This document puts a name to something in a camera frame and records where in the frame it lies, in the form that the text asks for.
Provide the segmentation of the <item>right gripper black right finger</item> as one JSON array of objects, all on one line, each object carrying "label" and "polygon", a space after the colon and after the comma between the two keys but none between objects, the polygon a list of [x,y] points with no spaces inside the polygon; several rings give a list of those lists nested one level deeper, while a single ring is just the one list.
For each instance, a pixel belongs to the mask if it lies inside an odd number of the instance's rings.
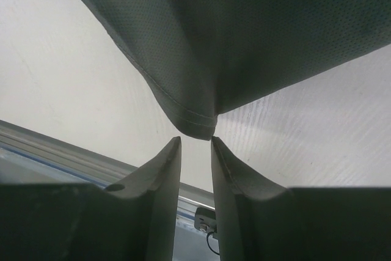
[{"label": "right gripper black right finger", "polygon": [[390,259],[389,188],[286,188],[217,137],[211,169],[222,260]]}]

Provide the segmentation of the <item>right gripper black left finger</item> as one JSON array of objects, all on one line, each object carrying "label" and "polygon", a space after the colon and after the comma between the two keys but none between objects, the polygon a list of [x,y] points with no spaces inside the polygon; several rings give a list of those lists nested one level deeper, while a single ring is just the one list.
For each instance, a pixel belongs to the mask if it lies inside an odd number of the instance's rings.
[{"label": "right gripper black left finger", "polygon": [[1,185],[2,260],[171,260],[181,139],[107,188]]}]

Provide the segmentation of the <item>grey t shirt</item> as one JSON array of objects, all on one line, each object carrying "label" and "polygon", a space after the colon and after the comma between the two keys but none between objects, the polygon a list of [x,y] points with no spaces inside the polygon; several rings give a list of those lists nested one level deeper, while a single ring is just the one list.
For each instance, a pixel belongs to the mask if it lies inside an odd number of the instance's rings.
[{"label": "grey t shirt", "polygon": [[81,0],[181,133],[390,43],[390,0]]}]

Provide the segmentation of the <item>aluminium mounting rail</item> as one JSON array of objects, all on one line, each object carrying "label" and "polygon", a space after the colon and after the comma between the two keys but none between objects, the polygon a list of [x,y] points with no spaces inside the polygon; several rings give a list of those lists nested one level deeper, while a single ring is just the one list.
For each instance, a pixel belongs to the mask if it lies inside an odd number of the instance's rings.
[{"label": "aluminium mounting rail", "polygon": [[1,181],[11,183],[91,182],[100,187],[136,167],[1,121]]}]

